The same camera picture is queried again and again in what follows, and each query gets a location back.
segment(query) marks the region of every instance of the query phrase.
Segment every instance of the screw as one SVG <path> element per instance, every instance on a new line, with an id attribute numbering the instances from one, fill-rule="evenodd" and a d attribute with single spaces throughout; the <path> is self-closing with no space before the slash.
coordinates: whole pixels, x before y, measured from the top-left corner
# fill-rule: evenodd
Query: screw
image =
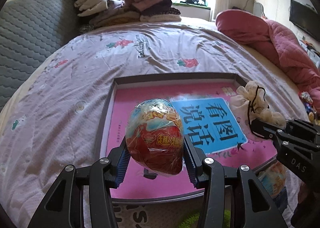
<path id="1" fill-rule="evenodd" d="M 241 165 L 240 167 L 243 171 L 248 171 L 249 167 L 247 165 Z"/>
<path id="2" fill-rule="evenodd" d="M 73 171 L 73 166 L 72 165 L 68 165 L 68 166 L 66 166 L 65 170 L 67 172 Z"/>
<path id="3" fill-rule="evenodd" d="M 212 164 L 212 163 L 214 163 L 214 160 L 212 158 L 205 158 L 204 162 L 207 164 Z"/>
<path id="4" fill-rule="evenodd" d="M 107 164 L 107 163 L 109 163 L 109 159 L 108 158 L 101 158 L 100 159 L 100 163 L 101 164 Z"/>

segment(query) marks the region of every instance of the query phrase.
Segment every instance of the gray quilted mattress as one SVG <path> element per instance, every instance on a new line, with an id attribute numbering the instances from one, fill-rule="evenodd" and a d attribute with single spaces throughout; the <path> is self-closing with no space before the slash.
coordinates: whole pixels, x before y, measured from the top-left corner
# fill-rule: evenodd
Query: gray quilted mattress
<path id="1" fill-rule="evenodd" d="M 78 35 L 73 0 L 12 0 L 0 11 L 0 111 L 38 66 Z"/>

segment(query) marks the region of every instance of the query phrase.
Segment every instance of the green fuzzy object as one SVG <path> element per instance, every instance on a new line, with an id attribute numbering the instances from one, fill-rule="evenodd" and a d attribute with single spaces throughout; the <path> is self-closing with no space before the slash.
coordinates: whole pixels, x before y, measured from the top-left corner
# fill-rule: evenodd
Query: green fuzzy object
<path id="1" fill-rule="evenodd" d="M 200 213 L 196 213 L 185 219 L 178 228 L 191 228 L 193 224 L 198 222 Z M 223 221 L 223 228 L 230 228 L 230 220 L 231 220 L 231 211 L 224 210 L 224 221 Z"/>

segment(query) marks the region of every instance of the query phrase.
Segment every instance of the television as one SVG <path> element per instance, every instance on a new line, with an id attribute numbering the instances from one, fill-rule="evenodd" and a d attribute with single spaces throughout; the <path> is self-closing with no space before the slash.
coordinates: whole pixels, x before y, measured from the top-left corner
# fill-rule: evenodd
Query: television
<path id="1" fill-rule="evenodd" d="M 306 32 L 316 41 L 320 41 L 320 15 L 299 2 L 291 0 L 290 22 Z"/>

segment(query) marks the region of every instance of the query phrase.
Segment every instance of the blue label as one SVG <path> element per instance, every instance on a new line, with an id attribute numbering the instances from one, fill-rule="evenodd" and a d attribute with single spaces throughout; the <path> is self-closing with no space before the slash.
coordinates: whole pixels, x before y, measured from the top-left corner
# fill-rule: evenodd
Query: blue label
<path id="1" fill-rule="evenodd" d="M 184 134 L 204 153 L 223 151 L 247 142 L 223 98 L 173 101 L 172 104 L 181 117 Z"/>

